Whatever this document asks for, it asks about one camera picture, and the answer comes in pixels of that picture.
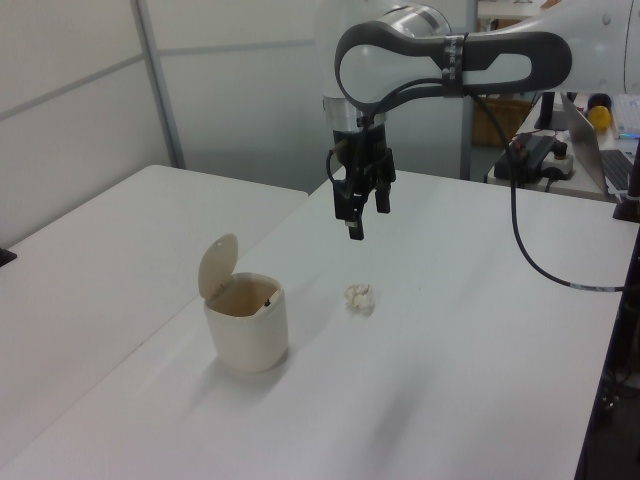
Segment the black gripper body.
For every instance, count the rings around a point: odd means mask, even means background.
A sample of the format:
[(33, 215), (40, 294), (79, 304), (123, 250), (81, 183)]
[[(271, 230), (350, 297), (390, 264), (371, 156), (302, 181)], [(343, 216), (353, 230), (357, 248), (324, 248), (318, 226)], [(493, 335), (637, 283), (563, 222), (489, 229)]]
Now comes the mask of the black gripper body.
[(391, 189), (391, 150), (387, 146), (384, 124), (359, 132), (333, 131), (338, 162), (345, 167), (344, 180), (334, 180), (339, 198), (367, 196), (371, 191)]

